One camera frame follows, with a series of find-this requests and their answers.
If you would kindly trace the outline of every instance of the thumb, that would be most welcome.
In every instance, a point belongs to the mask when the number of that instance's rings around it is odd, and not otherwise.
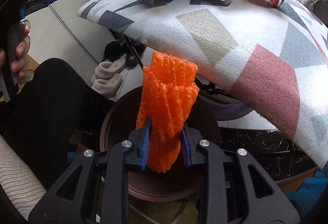
[[[4,65],[5,62],[6,62],[5,51],[3,49],[0,49],[0,68]]]

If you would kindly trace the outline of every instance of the silver bolt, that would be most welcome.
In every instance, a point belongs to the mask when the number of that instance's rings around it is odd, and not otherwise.
[[[122,146],[123,146],[123,147],[130,147],[131,145],[132,145],[132,142],[129,141],[129,140],[126,140],[126,141],[123,141],[123,142],[122,142]]]
[[[207,146],[210,145],[209,141],[207,141],[207,140],[201,140],[201,141],[199,142],[199,144],[200,144],[201,146],[205,146],[205,147],[207,147]]]
[[[93,156],[93,151],[91,149],[88,149],[88,150],[84,151],[83,155],[86,157],[91,157],[91,156]]]
[[[239,148],[239,149],[237,150],[237,153],[238,153],[239,155],[247,155],[247,151],[246,151],[245,149],[243,149],[243,148]]]

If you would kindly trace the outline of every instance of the orange foam net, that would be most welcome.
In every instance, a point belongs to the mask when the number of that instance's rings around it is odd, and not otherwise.
[[[142,98],[137,129],[151,118],[148,167],[170,170],[180,152],[180,132],[196,101],[194,80],[197,66],[183,59],[154,51],[150,66],[143,67]]]

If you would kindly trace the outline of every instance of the black pants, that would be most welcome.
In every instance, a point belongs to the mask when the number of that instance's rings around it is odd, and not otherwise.
[[[48,189],[67,167],[74,129],[100,134],[113,102],[91,89],[66,62],[48,59],[11,108],[0,103],[3,137]]]

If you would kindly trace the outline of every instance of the beige fuzzy slipper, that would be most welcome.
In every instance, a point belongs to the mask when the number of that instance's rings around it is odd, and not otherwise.
[[[107,99],[115,95],[116,91],[122,84],[122,77],[119,74],[114,74],[109,80],[96,79],[92,89],[103,95]]]
[[[94,84],[97,79],[109,79],[115,73],[121,72],[125,67],[125,61],[118,59],[114,62],[101,62],[95,69],[95,74],[91,78],[91,83]]]

